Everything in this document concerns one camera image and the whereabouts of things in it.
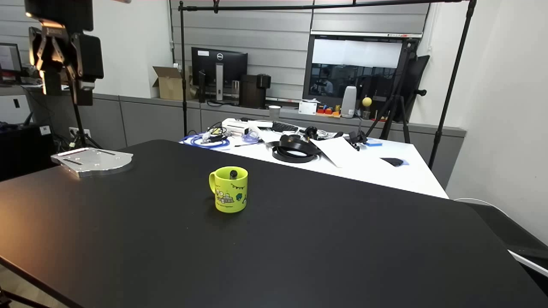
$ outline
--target cardboard box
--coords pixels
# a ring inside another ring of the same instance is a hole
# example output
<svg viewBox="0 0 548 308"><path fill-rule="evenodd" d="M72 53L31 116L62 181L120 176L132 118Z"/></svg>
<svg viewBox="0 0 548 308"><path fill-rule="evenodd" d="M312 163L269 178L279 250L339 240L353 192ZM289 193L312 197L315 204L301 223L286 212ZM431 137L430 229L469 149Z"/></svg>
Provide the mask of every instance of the cardboard box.
<svg viewBox="0 0 548 308"><path fill-rule="evenodd" d="M176 67L154 67L157 93L166 101L183 101L183 75Z"/></svg>

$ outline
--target yellow cup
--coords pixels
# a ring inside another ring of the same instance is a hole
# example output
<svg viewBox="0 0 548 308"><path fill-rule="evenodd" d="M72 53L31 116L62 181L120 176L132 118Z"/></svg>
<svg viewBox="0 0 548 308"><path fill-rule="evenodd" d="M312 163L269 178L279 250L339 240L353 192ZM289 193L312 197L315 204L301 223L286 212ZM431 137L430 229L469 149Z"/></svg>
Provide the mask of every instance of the yellow cup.
<svg viewBox="0 0 548 308"><path fill-rule="evenodd" d="M226 166L209 175L209 188L216 207L224 214L241 212L247 205L248 173L238 166Z"/></svg>

